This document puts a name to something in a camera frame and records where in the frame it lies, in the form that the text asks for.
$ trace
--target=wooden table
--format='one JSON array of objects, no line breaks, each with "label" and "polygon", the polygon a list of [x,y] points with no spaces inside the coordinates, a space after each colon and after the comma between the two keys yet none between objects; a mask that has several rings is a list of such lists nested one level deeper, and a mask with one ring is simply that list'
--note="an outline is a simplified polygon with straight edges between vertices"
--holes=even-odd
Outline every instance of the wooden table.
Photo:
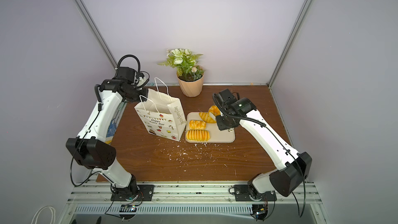
[{"label": "wooden table", "polygon": [[[225,88],[249,98],[264,119],[288,141],[275,103],[267,86],[204,86],[197,97],[186,97],[180,87],[169,87],[172,97],[178,97],[187,116],[190,112],[207,112],[213,105],[212,93]],[[166,92],[166,87],[159,87]],[[111,145],[117,160],[137,181],[248,181],[258,173],[275,166],[258,142],[243,127],[235,128],[232,143],[189,143],[185,132],[181,142],[151,135],[128,103]],[[105,181],[101,176],[98,181]]]}]

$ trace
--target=black joint motor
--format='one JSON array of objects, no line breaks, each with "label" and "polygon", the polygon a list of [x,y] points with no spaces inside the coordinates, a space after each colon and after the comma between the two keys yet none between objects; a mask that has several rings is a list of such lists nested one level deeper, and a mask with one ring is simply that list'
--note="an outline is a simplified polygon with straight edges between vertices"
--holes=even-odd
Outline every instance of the black joint motor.
[{"label": "black joint motor", "polygon": [[116,149],[94,138],[68,138],[66,147],[79,165],[107,170],[116,158]]}]

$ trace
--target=white flower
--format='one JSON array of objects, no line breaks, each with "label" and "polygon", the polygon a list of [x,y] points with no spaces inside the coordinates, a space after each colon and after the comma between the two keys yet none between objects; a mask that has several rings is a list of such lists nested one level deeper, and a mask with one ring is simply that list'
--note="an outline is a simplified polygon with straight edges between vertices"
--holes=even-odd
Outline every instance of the white flower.
[{"label": "white flower", "polygon": [[184,52],[180,51],[179,49],[172,50],[172,53],[174,54],[175,57],[182,57],[184,54]]},{"label": "white flower", "polygon": [[174,59],[174,64],[181,64],[184,60],[181,57],[176,57]]}]

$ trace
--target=white rope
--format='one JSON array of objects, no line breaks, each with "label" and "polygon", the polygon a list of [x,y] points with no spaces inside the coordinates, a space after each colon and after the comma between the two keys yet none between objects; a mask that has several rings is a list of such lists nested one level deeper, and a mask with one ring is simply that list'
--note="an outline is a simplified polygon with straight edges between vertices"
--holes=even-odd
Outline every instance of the white rope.
[{"label": "white rope", "polygon": [[155,103],[155,102],[153,102],[152,100],[150,100],[150,99],[146,98],[146,97],[145,97],[145,96],[143,96],[143,95],[140,95],[140,100],[141,100],[142,106],[144,107],[145,111],[147,111],[147,109],[145,108],[145,104],[142,102],[142,99],[141,99],[141,97],[144,97],[145,99],[147,99],[147,100],[151,101],[151,102],[152,102],[152,103],[155,105],[156,111],[158,111],[158,113],[160,113],[160,112],[159,112],[159,110],[158,110],[158,108],[156,107],[156,103]]},{"label": "white rope", "polygon": [[33,216],[32,222],[30,224],[33,224],[33,222],[35,224],[37,224],[37,219],[39,218],[40,213],[45,210],[46,208],[49,208],[51,211],[51,221],[50,224],[55,224],[55,208],[51,207],[51,206],[45,206],[45,207],[41,207],[39,208],[39,210],[35,213],[35,215]]},{"label": "white rope", "polygon": [[167,95],[168,95],[169,98],[170,98],[170,102],[172,102],[172,97],[171,97],[170,94],[169,94],[169,87],[167,87],[166,83],[164,83],[161,79],[155,77],[155,84],[156,84],[156,89],[158,90],[159,98],[160,98],[160,92],[159,92],[158,83],[156,82],[156,79],[158,79],[159,81],[161,81],[161,82],[166,86],[166,88],[167,88]]}]

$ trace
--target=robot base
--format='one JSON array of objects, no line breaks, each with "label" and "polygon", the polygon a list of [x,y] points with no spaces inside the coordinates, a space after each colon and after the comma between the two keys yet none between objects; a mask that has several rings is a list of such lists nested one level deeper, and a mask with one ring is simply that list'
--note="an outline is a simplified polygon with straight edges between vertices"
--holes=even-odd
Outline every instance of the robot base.
[{"label": "robot base", "polygon": [[[136,203],[140,203],[141,201],[152,201],[152,195],[153,195],[153,189],[155,188],[154,185],[151,184],[140,184],[138,185],[138,187],[140,188],[139,191],[142,192],[142,195],[144,196],[144,199],[142,199],[142,195],[140,192],[138,192],[138,197],[135,200]],[[111,201],[126,201],[126,202],[131,202],[133,200],[127,200],[124,198],[124,194],[123,193],[119,193],[119,194],[112,194],[111,197]]]},{"label": "robot base", "polygon": [[[249,194],[249,188],[246,184],[235,184],[235,201],[237,202],[255,202]],[[265,197],[268,202],[275,202],[276,195],[272,194],[270,191],[265,192],[259,201],[265,202]]]}]

